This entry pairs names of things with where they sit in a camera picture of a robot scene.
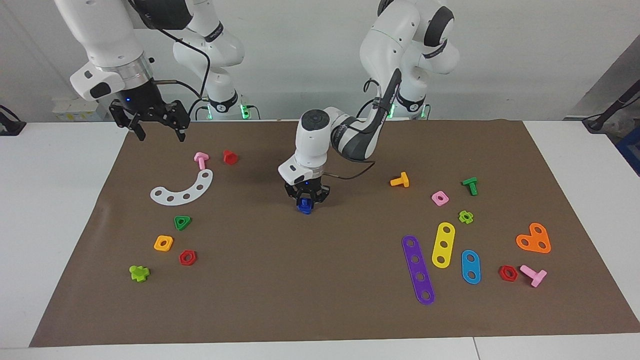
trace brown tabletop covering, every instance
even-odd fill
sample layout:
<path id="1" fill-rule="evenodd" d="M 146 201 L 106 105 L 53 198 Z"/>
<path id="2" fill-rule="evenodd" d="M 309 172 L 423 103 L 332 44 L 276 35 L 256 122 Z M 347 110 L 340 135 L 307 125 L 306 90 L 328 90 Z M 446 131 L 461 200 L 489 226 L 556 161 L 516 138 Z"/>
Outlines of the brown tabletop covering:
<path id="1" fill-rule="evenodd" d="M 285 194 L 277 167 L 294 151 L 296 123 L 194 123 L 179 143 L 145 124 L 127 136 L 33 337 L 33 347 L 639 332 L 609 271 L 521 122 L 390 122 L 363 176 L 324 177 L 332 192 L 309 216 Z M 239 155 L 233 166 L 222 152 Z M 209 190 L 161 206 L 151 189 L 189 188 L 195 152 L 211 155 Z M 362 169 L 332 150 L 327 171 Z M 391 187 L 406 171 L 411 186 Z M 460 181 L 476 176 L 479 195 Z M 450 198 L 439 208 L 431 195 Z M 458 213 L 474 214 L 462 224 Z M 193 217 L 181 232 L 177 215 Z M 440 222 L 454 224 L 451 265 L 431 263 Z M 549 254 L 516 246 L 539 222 Z M 412 234 L 436 293 L 415 298 L 401 240 Z M 173 236 L 169 252 L 154 250 Z M 193 249 L 198 260 L 182 266 Z M 482 281 L 467 284 L 460 254 L 476 251 Z M 538 288 L 502 265 L 545 269 Z M 146 282 L 129 267 L 149 267 Z"/>

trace plastic toy part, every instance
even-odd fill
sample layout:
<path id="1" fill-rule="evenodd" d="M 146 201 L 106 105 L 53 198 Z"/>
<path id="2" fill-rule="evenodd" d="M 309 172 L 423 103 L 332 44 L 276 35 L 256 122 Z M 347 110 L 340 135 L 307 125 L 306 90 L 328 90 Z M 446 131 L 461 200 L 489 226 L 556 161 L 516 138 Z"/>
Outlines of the plastic toy part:
<path id="1" fill-rule="evenodd" d="M 431 255 L 431 262 L 438 268 L 444 269 L 449 266 L 455 236 L 456 228 L 453 225 L 448 222 L 440 223 Z"/>
<path id="2" fill-rule="evenodd" d="M 129 268 L 129 272 L 131 273 L 131 280 L 135 280 L 138 282 L 147 281 L 147 276 L 149 276 L 150 271 L 148 268 L 144 266 L 136 266 L 133 265 Z"/>
<path id="3" fill-rule="evenodd" d="M 433 291 L 427 265 L 422 257 L 420 243 L 414 236 L 407 235 L 402 239 L 402 246 L 406 265 L 409 267 L 409 274 L 411 274 L 415 298 L 422 305 L 430 305 L 436 300 L 436 293 Z"/>
<path id="4" fill-rule="evenodd" d="M 518 279 L 518 272 L 516 271 L 516 268 L 511 265 L 500 266 L 498 273 L 504 281 L 514 282 Z"/>
<path id="5" fill-rule="evenodd" d="M 227 165 L 233 165 L 238 162 L 238 155 L 234 154 L 233 151 L 225 150 L 222 152 L 222 160 Z"/>
<path id="6" fill-rule="evenodd" d="M 549 235 L 547 229 L 537 222 L 529 225 L 529 232 L 531 235 L 518 235 L 516 237 L 516 244 L 522 250 L 541 252 L 542 254 L 548 254 L 551 252 L 551 241 L 549 241 Z"/>
<path id="7" fill-rule="evenodd" d="M 460 222 L 463 222 L 464 224 L 469 225 L 474 221 L 474 215 L 467 210 L 460 211 L 460 214 L 458 215 L 458 220 L 460 220 Z"/>
<path id="8" fill-rule="evenodd" d="M 478 182 L 478 179 L 476 177 L 470 177 L 469 179 L 464 180 L 462 182 L 462 185 L 469 187 L 469 191 L 471 192 L 471 196 L 476 196 L 478 194 L 478 189 L 476 188 L 476 183 L 477 182 Z"/>
<path id="9" fill-rule="evenodd" d="M 193 157 L 193 161 L 198 163 L 198 167 L 200 167 L 200 170 L 204 170 L 207 168 L 204 165 L 204 162 L 208 159 L 209 155 L 205 154 L 204 152 L 196 152 L 196 155 Z"/>
<path id="10" fill-rule="evenodd" d="M 314 208 L 313 202 L 311 199 L 302 198 L 300 199 L 300 205 L 298 205 L 298 210 L 305 215 L 311 215 L 311 210 Z"/>
<path id="11" fill-rule="evenodd" d="M 170 192 L 163 186 L 158 186 L 151 190 L 151 199 L 160 205 L 178 206 L 189 204 L 201 197 L 213 181 L 213 171 L 208 168 L 198 173 L 196 182 L 187 190 L 181 192 Z"/>
<path id="12" fill-rule="evenodd" d="M 409 187 L 409 177 L 406 175 L 406 172 L 401 172 L 400 177 L 397 179 L 393 179 L 390 181 L 391 186 L 403 185 L 405 188 Z"/>
<path id="13" fill-rule="evenodd" d="M 193 250 L 185 250 L 180 254 L 180 264 L 184 266 L 191 266 L 196 262 L 198 256 L 196 252 Z"/>
<path id="14" fill-rule="evenodd" d="M 182 231 L 187 225 L 191 223 L 191 217 L 179 216 L 173 218 L 173 224 L 175 225 L 176 230 Z"/>
<path id="15" fill-rule="evenodd" d="M 471 285 L 476 285 L 482 280 L 480 257 L 473 250 L 462 252 L 462 278 Z"/>
<path id="16" fill-rule="evenodd" d="M 167 235 L 160 235 L 156 239 L 156 243 L 154 244 L 154 249 L 158 251 L 167 252 L 171 250 L 171 245 L 173 245 L 173 238 Z"/>
<path id="17" fill-rule="evenodd" d="M 540 270 L 540 272 L 535 272 L 533 270 L 531 270 L 530 267 L 528 267 L 527 265 L 522 265 L 520 267 L 520 271 L 523 272 L 526 276 L 531 278 L 531 286 L 533 286 L 534 288 L 537 288 L 538 285 L 540 285 L 540 283 L 542 282 L 542 279 L 545 278 L 545 276 L 547 276 L 547 272 L 544 270 Z"/>
<path id="18" fill-rule="evenodd" d="M 431 200 L 433 200 L 437 206 L 443 206 L 449 202 L 449 197 L 444 192 L 439 191 L 431 196 Z"/>

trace white curved piece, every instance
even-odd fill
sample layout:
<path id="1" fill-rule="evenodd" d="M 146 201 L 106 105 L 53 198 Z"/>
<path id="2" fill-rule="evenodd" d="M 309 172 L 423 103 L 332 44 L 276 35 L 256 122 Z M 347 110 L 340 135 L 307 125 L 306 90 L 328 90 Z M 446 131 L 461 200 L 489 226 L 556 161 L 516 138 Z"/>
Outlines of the white curved piece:
<path id="1" fill-rule="evenodd" d="M 151 190 L 151 199 L 160 205 L 178 206 L 189 204 L 204 194 L 213 181 L 213 171 L 208 168 L 198 173 L 198 178 L 187 190 L 171 192 L 163 186 Z"/>

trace table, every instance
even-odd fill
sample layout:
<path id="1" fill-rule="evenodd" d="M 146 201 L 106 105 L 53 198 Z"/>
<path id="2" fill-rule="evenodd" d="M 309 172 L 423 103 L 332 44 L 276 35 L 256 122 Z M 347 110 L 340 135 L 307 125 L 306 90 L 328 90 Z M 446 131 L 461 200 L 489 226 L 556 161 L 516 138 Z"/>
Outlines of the table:
<path id="1" fill-rule="evenodd" d="M 640 179 L 604 135 L 589 134 L 579 122 L 525 125 L 638 316 Z M 0 359 L 635 359 L 640 353 L 640 334 L 26 348 L 125 134 L 109 123 L 29 124 L 16 138 L 0 138 Z"/>

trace red nut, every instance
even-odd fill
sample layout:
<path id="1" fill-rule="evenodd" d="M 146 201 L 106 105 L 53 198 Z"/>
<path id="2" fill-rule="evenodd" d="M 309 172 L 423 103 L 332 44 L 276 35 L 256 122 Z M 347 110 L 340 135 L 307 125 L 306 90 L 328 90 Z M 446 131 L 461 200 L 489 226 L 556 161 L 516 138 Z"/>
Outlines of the red nut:
<path id="1" fill-rule="evenodd" d="M 514 282 L 518 278 L 518 272 L 516 268 L 511 265 L 504 265 L 500 267 L 500 277 L 502 280 Z"/>
<path id="2" fill-rule="evenodd" d="M 222 153 L 222 160 L 227 164 L 227 165 L 233 165 L 235 163 L 238 162 L 238 155 L 234 154 L 233 151 L 230 150 L 225 150 Z"/>
<path id="3" fill-rule="evenodd" d="M 196 262 L 198 257 L 196 256 L 196 252 L 193 250 L 185 250 L 180 254 L 180 264 L 184 266 L 191 266 Z"/>

